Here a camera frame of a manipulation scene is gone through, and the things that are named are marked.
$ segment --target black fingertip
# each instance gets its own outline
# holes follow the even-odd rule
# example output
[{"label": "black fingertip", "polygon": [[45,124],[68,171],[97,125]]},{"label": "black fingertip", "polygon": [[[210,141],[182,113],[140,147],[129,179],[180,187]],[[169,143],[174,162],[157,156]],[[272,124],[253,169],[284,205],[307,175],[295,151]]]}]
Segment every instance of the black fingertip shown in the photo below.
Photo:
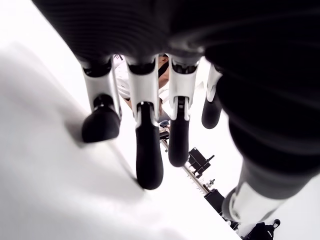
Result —
[{"label": "black fingertip", "polygon": [[106,107],[90,114],[82,125],[82,139],[85,143],[96,143],[114,139],[119,135],[120,119]]},{"label": "black fingertip", "polygon": [[220,115],[222,111],[222,106],[220,104],[217,94],[215,94],[213,101],[210,102],[205,98],[201,122],[206,129],[213,129],[217,126]]},{"label": "black fingertip", "polygon": [[276,220],[274,220],[274,222],[273,222],[273,227],[274,227],[274,229],[276,229],[277,227],[279,227],[280,226],[280,224],[281,224],[281,221],[279,220],[279,219],[276,219]]},{"label": "black fingertip", "polygon": [[159,128],[151,122],[151,106],[141,107],[141,125],[136,133],[136,177],[139,185],[147,190],[158,188],[164,177],[160,151]]},{"label": "black fingertip", "polygon": [[182,167],[189,157],[189,121],[178,114],[171,121],[168,157],[174,167]]}]

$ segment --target metal rod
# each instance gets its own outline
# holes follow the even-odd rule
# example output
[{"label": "metal rod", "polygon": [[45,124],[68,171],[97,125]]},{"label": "metal rod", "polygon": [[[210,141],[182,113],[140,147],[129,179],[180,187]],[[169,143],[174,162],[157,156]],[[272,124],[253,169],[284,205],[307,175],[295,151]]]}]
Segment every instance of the metal rod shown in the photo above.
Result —
[{"label": "metal rod", "polygon": [[[165,149],[169,150],[169,145],[168,143],[166,143],[165,140],[161,139],[160,143],[162,143],[162,145],[164,146]],[[186,172],[186,174],[188,174],[188,176],[191,178],[191,180],[199,187],[199,189],[204,193],[204,194],[208,194],[208,190],[205,189],[205,187],[201,184],[201,182],[199,182],[199,180],[195,177],[195,175],[189,170],[189,168],[184,165],[183,170]]]}]

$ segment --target robotic hand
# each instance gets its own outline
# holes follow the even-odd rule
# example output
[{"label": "robotic hand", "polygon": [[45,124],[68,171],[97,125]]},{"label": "robotic hand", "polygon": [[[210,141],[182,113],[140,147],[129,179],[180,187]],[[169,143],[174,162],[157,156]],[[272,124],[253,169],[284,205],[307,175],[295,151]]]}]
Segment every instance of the robotic hand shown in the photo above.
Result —
[{"label": "robotic hand", "polygon": [[137,122],[137,178],[146,189],[163,178],[156,130],[158,53],[170,54],[173,108],[170,162],[188,158],[189,108],[198,60],[222,73],[208,81],[202,123],[221,109],[243,155],[225,217],[259,222],[320,171],[320,3],[310,0],[33,0],[79,60],[92,114],[83,140],[119,133],[121,109],[112,55],[126,56]]}]

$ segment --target mechanical part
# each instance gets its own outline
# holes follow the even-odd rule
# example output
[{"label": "mechanical part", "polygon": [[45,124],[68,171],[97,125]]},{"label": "mechanical part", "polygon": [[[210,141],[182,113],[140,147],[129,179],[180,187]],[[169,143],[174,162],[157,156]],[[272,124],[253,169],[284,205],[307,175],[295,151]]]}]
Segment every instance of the mechanical part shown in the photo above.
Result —
[{"label": "mechanical part", "polygon": [[279,219],[274,220],[272,226],[274,229],[276,229],[277,227],[279,227],[281,224],[281,221]]},{"label": "mechanical part", "polygon": [[164,167],[159,144],[158,58],[127,60],[130,100],[136,121],[136,176],[140,186],[160,186]]},{"label": "mechanical part", "polygon": [[190,163],[190,166],[194,168],[192,173],[197,179],[199,179],[204,171],[211,166],[209,161],[214,157],[215,155],[212,155],[209,159],[205,159],[205,157],[195,147],[189,152],[188,162]]},{"label": "mechanical part", "polygon": [[152,122],[153,106],[150,103],[138,104],[138,114],[141,121],[136,128],[136,176],[140,186],[153,190],[160,186],[164,177],[159,128]]},{"label": "mechanical part", "polygon": [[116,138],[122,116],[112,58],[105,64],[84,68],[83,75],[92,110],[82,126],[83,141],[95,143]]},{"label": "mechanical part", "polygon": [[205,184],[205,186],[209,189],[209,188],[211,188],[211,187],[214,185],[214,183],[215,183],[215,179],[210,180],[209,182],[207,182],[207,183]]},{"label": "mechanical part", "polygon": [[169,139],[170,133],[168,131],[163,131],[163,132],[160,132],[159,135],[160,135],[160,140],[161,139],[167,140]]},{"label": "mechanical part", "polygon": [[[169,149],[169,145],[166,143],[165,140],[161,139],[160,143],[164,146],[166,150]],[[191,180],[198,186],[198,188],[204,193],[207,194],[209,191],[201,184],[201,182],[195,177],[195,175],[189,170],[187,166],[182,167],[186,174],[191,178]]]},{"label": "mechanical part", "polygon": [[211,64],[209,70],[209,77],[206,86],[206,98],[204,101],[203,111],[202,111],[202,125],[206,129],[213,129],[217,126],[222,106],[220,104],[219,98],[216,94],[216,87],[219,78],[221,77],[215,66]]},{"label": "mechanical part", "polygon": [[249,232],[248,235],[243,237],[243,240],[252,239],[274,239],[276,227],[273,225],[266,225],[264,222],[259,222]]},{"label": "mechanical part", "polygon": [[204,198],[218,214],[222,212],[221,206],[225,198],[217,189],[209,190]]},{"label": "mechanical part", "polygon": [[154,116],[152,124],[158,126],[159,119],[159,83],[158,83],[158,58],[152,56],[144,60],[125,57],[128,67],[130,100],[136,128],[141,124],[138,117],[138,104],[151,103]]},{"label": "mechanical part", "polygon": [[[225,73],[217,84],[219,99],[229,114],[231,136],[243,156],[238,186],[222,208],[236,222],[264,221],[319,173],[316,111],[300,108],[301,103],[289,100],[283,91]],[[296,109],[304,114],[297,115]]]},{"label": "mechanical part", "polygon": [[169,141],[169,161],[182,167],[188,160],[189,109],[193,102],[199,57],[169,59],[169,98],[173,108]]}]

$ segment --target person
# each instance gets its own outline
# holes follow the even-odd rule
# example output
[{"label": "person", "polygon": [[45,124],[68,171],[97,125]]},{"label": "person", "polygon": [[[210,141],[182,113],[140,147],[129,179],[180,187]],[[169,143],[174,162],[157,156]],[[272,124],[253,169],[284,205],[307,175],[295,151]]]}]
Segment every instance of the person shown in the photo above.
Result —
[{"label": "person", "polygon": [[[132,109],[131,100],[130,100],[130,87],[129,87],[129,75],[127,69],[127,63],[125,57],[122,55],[115,55],[113,58],[114,62],[114,73],[116,78],[116,85],[120,96],[126,101],[129,107]],[[162,67],[166,68],[165,71],[159,71],[159,95],[165,91],[164,86],[169,82],[169,67],[168,66],[169,57],[165,53],[161,53],[158,56],[158,70]],[[159,113],[160,116],[166,115],[162,109],[162,99],[160,98],[159,104]]]}]

